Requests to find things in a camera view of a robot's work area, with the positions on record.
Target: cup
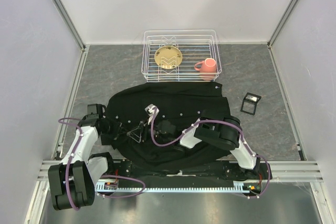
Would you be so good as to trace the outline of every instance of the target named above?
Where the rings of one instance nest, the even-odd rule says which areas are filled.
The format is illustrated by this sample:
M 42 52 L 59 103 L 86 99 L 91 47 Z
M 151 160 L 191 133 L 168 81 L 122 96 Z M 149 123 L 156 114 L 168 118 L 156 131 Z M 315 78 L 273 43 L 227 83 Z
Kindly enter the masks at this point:
M 201 62 L 196 63 L 194 68 L 196 71 L 201 73 L 200 77 L 205 81 L 211 81 L 216 77 L 217 63 L 213 58 L 207 58 Z

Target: gray floor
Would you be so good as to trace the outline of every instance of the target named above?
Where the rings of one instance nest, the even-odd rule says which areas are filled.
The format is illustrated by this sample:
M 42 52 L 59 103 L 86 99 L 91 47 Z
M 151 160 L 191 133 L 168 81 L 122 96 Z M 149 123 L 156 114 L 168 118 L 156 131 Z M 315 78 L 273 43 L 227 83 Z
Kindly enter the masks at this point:
M 309 184 L 271 184 L 260 198 L 221 193 L 145 193 L 126 199 L 96 197 L 78 212 L 55 211 L 48 195 L 40 224 L 319 224 Z
M 107 104 L 112 95 L 145 83 L 141 74 L 142 46 L 91 46 L 79 84 L 72 117 L 82 118 L 90 103 Z M 266 45 L 220 45 L 223 96 L 229 100 L 233 116 L 241 120 L 246 140 L 252 149 L 269 160 L 299 160 L 294 135 L 288 120 L 278 81 Z M 246 92 L 262 96 L 255 116 L 240 112 Z M 68 129 L 63 152 L 69 150 L 75 130 Z M 92 153 L 110 151 L 99 141 Z

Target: plate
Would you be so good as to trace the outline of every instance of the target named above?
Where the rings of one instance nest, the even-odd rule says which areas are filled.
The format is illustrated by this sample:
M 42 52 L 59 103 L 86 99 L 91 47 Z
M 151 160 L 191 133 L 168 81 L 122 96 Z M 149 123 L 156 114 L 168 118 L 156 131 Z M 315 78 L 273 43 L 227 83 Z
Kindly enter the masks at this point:
M 155 52 L 155 62 L 164 69 L 173 69 L 182 62 L 181 51 L 173 46 L 163 46 Z

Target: white wall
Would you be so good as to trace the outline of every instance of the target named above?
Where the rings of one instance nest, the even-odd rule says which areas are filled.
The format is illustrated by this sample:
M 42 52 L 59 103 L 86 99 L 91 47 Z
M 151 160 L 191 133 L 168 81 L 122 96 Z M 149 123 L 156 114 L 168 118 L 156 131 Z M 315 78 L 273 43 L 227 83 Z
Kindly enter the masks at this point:
M 300 0 L 274 45 L 302 135 L 336 207 L 336 0 Z
M 0 223 L 22 223 L 80 50 L 51 0 L 0 0 Z
M 267 41 L 290 0 L 62 0 L 87 44 L 140 43 L 151 29 L 214 29 L 221 42 Z

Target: black fabric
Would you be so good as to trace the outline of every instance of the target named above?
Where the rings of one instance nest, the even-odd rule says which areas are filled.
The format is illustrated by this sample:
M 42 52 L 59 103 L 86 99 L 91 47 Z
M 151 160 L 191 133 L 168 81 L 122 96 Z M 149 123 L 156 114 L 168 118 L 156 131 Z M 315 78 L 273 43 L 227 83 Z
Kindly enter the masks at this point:
M 109 101 L 106 116 L 114 120 L 118 116 L 126 131 L 129 131 L 148 117 L 144 108 L 150 104 L 156 105 L 160 110 L 155 125 L 162 120 L 169 120 L 177 126 L 179 134 L 200 117 L 198 112 L 217 110 L 230 115 L 227 98 L 222 97 L 222 85 L 217 82 L 158 82 L 146 83 L 115 94 Z M 158 139 L 158 142 L 163 143 L 164 140 Z M 158 147 L 149 134 L 145 142 L 141 143 L 123 134 L 112 146 L 136 165 L 152 170 L 189 168 L 212 162 L 230 153 L 204 142 L 192 149 L 180 147 L 178 143 Z

